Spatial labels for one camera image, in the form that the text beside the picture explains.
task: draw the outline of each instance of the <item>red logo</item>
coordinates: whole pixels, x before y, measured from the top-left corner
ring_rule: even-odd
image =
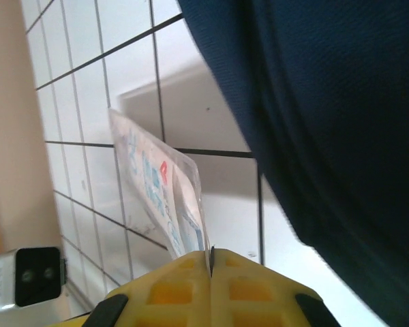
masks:
[[[164,161],[162,163],[162,165],[161,165],[160,172],[161,172],[161,175],[162,175],[162,181],[164,182],[165,185],[167,184],[167,180],[166,180],[166,171],[167,171],[167,169],[168,169],[167,164]]]

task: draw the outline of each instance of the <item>white tile wall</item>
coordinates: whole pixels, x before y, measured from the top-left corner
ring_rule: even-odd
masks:
[[[195,153],[212,244],[317,289],[344,327],[379,326],[298,242],[266,185],[260,244],[256,163],[175,0],[21,1],[27,29],[47,8],[27,39],[70,279],[94,305],[170,261],[136,195],[124,178],[119,183],[110,104],[169,145]],[[151,4],[154,25],[170,20],[156,33]]]

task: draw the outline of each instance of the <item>dark blue fabric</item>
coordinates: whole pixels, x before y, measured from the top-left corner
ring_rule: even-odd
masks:
[[[179,3],[299,238],[409,326],[409,1]]]

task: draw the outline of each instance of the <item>plastic packet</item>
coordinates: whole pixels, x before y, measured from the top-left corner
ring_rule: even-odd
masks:
[[[172,258],[205,250],[209,269],[196,163],[119,112],[110,109],[109,118],[126,183],[135,189],[150,220],[164,235]]]

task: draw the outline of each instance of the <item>yellow plastic object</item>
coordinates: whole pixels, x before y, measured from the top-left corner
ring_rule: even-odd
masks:
[[[129,297],[116,327],[310,327],[295,300],[315,291],[225,249],[212,278],[196,251],[107,295]],[[81,327],[87,317],[56,326]]]

